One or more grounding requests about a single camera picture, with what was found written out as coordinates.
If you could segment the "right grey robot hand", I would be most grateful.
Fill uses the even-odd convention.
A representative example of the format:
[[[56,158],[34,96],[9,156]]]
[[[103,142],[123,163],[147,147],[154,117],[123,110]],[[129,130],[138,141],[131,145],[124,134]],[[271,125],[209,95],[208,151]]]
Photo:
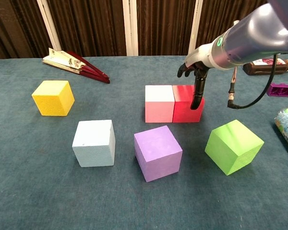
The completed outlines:
[[[212,56],[213,43],[201,45],[188,54],[184,63],[179,67],[177,77],[180,78],[183,74],[188,77],[194,71],[194,93],[190,106],[191,110],[196,110],[201,104],[205,81],[209,69],[217,68],[217,64]]]

